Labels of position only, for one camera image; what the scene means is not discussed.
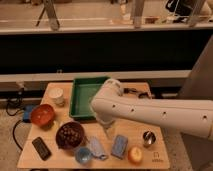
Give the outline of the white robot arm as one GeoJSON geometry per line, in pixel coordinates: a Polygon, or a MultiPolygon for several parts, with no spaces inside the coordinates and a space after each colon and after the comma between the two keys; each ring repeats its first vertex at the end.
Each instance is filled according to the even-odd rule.
{"type": "Polygon", "coordinates": [[[90,106],[102,125],[122,118],[213,141],[213,100],[139,99],[123,93],[121,82],[108,79],[92,98],[90,106]]]}

